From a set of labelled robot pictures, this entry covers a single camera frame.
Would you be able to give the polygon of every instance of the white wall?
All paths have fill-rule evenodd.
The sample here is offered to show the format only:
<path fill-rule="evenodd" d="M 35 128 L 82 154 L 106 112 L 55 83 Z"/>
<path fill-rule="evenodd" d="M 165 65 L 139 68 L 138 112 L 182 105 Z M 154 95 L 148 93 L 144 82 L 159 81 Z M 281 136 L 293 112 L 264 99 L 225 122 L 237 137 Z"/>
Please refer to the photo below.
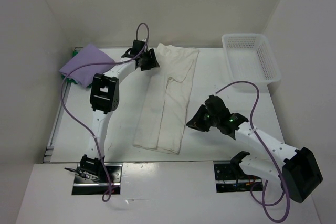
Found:
<path fill-rule="evenodd" d="M 45 0 L 0 0 L 0 216 L 14 223 L 41 162 L 70 47 Z"/>
<path fill-rule="evenodd" d="M 147 22 L 150 44 L 221 46 L 224 33 L 264 30 L 277 0 L 47 0 L 73 45 L 129 46 Z"/>
<path fill-rule="evenodd" d="M 285 141 L 311 149 L 324 176 L 313 193 L 323 224 L 336 220 L 336 0 L 281 0 L 267 26 L 282 73 L 271 88 Z"/>

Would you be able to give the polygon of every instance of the white basket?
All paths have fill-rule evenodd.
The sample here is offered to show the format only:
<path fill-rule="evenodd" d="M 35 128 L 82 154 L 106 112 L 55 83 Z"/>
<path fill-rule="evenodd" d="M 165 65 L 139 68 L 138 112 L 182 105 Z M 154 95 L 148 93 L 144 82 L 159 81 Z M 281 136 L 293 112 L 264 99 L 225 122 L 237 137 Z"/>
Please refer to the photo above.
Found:
<path fill-rule="evenodd" d="M 257 85 L 280 81 L 280 70 L 264 35 L 225 34 L 222 42 L 232 81 L 244 80 Z"/>

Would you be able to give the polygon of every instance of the plastic basket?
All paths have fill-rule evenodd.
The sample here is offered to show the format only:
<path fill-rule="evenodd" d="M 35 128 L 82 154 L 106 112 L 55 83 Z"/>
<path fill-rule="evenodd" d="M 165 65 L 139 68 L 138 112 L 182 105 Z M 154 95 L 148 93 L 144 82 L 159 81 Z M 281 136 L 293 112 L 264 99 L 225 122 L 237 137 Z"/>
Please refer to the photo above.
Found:
<path fill-rule="evenodd" d="M 281 80 L 268 39 L 262 34 L 225 34 L 224 54 L 232 81 L 267 85 Z"/>

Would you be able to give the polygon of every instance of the purple towel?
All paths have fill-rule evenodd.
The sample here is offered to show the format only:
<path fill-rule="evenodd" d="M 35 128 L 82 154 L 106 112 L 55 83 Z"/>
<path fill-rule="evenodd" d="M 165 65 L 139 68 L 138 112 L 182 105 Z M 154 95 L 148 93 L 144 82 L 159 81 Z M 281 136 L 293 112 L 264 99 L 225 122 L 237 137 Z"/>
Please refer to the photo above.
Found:
<path fill-rule="evenodd" d="M 68 63 L 66 63 L 59 72 L 67 75 L 75 68 L 78 68 L 82 65 L 89 63 L 100 63 L 100 62 L 108 62 L 114 63 L 114 60 L 110 58 L 107 54 L 100 51 L 93 44 L 88 44 L 84 47 L 78 54 L 76 54 Z M 78 84 L 83 87 L 87 87 L 92 83 L 93 76 L 96 73 L 105 73 L 110 70 L 114 65 L 93 65 L 80 68 L 73 72 L 69 78 L 74 79 Z"/>

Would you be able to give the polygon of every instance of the folded garment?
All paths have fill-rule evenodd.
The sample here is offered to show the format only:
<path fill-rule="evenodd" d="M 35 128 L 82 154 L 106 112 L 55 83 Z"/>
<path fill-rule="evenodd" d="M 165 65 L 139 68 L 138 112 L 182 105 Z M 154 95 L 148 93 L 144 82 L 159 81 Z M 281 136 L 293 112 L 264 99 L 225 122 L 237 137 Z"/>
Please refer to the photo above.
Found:
<path fill-rule="evenodd" d="M 199 51 L 159 44 L 133 146 L 178 154 Z"/>
<path fill-rule="evenodd" d="M 60 70 L 59 72 L 67 75 L 74 69 L 90 64 L 90 63 L 100 63 L 100 62 L 107 62 L 107 63 L 114 63 L 114 60 L 110 58 L 107 54 L 100 51 L 97 47 L 93 44 L 88 44 L 84 47 L 78 54 L 76 54 L 71 60 L 68 61 Z M 82 85 L 83 87 L 87 87 L 92 83 L 93 76 L 96 73 L 105 73 L 106 71 L 110 70 L 114 65 L 93 65 L 80 68 L 73 72 L 69 78 L 74 79 L 77 84 Z"/>

